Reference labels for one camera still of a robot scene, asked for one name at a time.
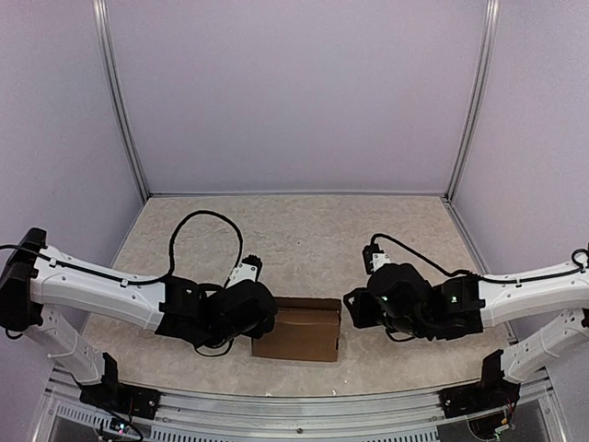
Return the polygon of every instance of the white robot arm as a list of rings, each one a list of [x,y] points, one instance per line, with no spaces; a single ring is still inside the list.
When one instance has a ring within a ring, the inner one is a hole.
[[[249,255],[225,286],[197,284],[167,274],[147,278],[83,262],[45,244],[33,228],[8,259],[0,277],[0,326],[22,332],[67,368],[81,401],[153,419],[159,393],[121,384],[116,361],[88,343],[52,306],[62,305],[124,320],[195,348],[218,348],[239,334],[260,338],[277,312],[258,278],[261,260]]]
[[[393,263],[375,238],[392,240],[451,279],[432,287],[412,265]],[[477,413],[516,403],[519,385],[530,375],[589,342],[588,255],[579,249],[568,262],[518,274],[449,273],[400,241],[376,234],[364,248],[371,275],[367,287],[346,295],[344,304],[355,327],[384,326],[395,341],[396,332],[409,339],[456,339],[508,320],[564,310],[526,340],[487,356],[480,382],[442,391],[446,417]]]

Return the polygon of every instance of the metal bar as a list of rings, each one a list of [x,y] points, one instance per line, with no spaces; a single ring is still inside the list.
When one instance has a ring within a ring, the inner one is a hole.
[[[41,396],[37,409],[33,414],[33,426],[30,428],[26,440],[31,442],[47,442],[49,440],[55,424],[55,403],[56,400],[52,395],[44,394]]]
[[[520,403],[550,394],[547,376],[545,370],[540,370],[530,377],[522,385]],[[170,433],[215,435],[217,439],[226,436],[228,440],[368,440],[368,436],[418,431],[467,419],[444,418],[439,389],[325,398],[260,398],[159,389],[163,394],[155,421],[137,418],[135,422]],[[94,410],[78,403],[79,394],[66,371],[53,370],[46,395]]]
[[[94,426],[94,428],[98,428],[100,424],[103,424],[108,431],[108,422],[110,421],[110,416],[88,405],[76,403],[75,401],[70,401],[66,398],[63,398],[56,401],[52,407],[52,410],[59,418],[75,422],[79,425],[88,427]],[[216,433],[206,433],[200,429],[197,429],[194,425],[184,427],[179,425],[160,424],[159,422],[150,422],[147,425],[142,425],[142,429],[144,431],[144,436],[147,439],[162,442],[260,442],[262,440],[259,439],[255,434],[245,434],[245,431],[241,431],[234,436],[227,434],[219,435]],[[303,438],[306,442],[323,442],[326,440],[321,435],[310,435],[301,427],[292,428],[291,433],[291,437],[296,436],[297,438]],[[373,441],[376,442],[377,440],[382,439],[387,440],[389,438],[391,441],[394,440],[395,442],[439,441],[437,427],[432,423],[428,423],[426,426],[412,430],[384,433],[383,435],[378,435],[378,438],[374,438]],[[288,439],[282,437],[264,437],[263,440],[264,442],[281,442]],[[359,438],[338,437],[337,440],[340,442],[358,442]]]
[[[203,196],[426,196],[442,198],[441,192],[371,192],[371,191],[257,191],[257,192],[152,192],[152,198],[198,198]]]
[[[150,197],[149,187],[147,185],[147,180],[145,179],[139,155],[137,154],[137,149],[135,148],[129,118],[122,99],[121,84],[117,74],[112,38],[110,37],[109,14],[107,11],[106,0],[93,0],[93,5],[94,19],[96,21],[98,33],[98,43],[102,54],[102,63],[104,64],[112,107],[121,132],[125,154],[129,160],[131,172],[133,173],[133,180],[135,181],[141,200],[145,204]]]
[[[456,230],[458,231],[458,235],[462,238],[465,247],[468,250],[468,254],[472,261],[475,263],[475,267],[479,273],[489,273],[489,267],[487,263],[483,260],[482,256],[479,253],[479,250],[475,246],[472,238],[468,234],[467,228],[462,220],[460,214],[454,208],[454,205],[451,204],[446,198],[442,198],[442,203],[444,204],[445,210],[448,212],[450,219],[454,223]],[[505,329],[507,330],[507,342],[509,344],[517,343],[517,336],[515,336],[514,326],[511,322],[507,321],[504,323]]]
[[[446,198],[451,203],[462,179],[464,168],[467,163],[468,153],[472,144],[472,137],[475,133],[477,119],[479,118],[480,106],[487,84],[487,76],[491,66],[491,54],[495,33],[497,30],[497,18],[499,16],[499,0],[487,1],[487,15],[483,30],[482,42],[480,44],[479,61],[475,74],[475,84],[472,88],[470,102],[468,104],[467,121],[460,138],[460,147],[456,156],[456,162],[452,169],[452,175],[446,191]]]
[[[544,398],[540,398],[538,405],[542,411],[550,442],[567,442],[569,438],[564,424],[564,415],[556,395],[551,393]]]
[[[477,247],[475,246],[472,238],[468,234],[464,222],[462,221],[462,217],[458,214],[452,203],[448,201],[446,198],[442,199],[442,203],[444,204],[445,210],[448,212],[450,219],[452,219],[452,221],[454,222],[454,226],[458,231],[458,235],[460,235],[460,237],[464,241],[464,245],[468,250],[470,258],[472,258],[472,261],[475,263],[477,271],[479,273],[489,273],[489,267],[487,266],[487,263],[483,260],[482,256],[480,256]]]

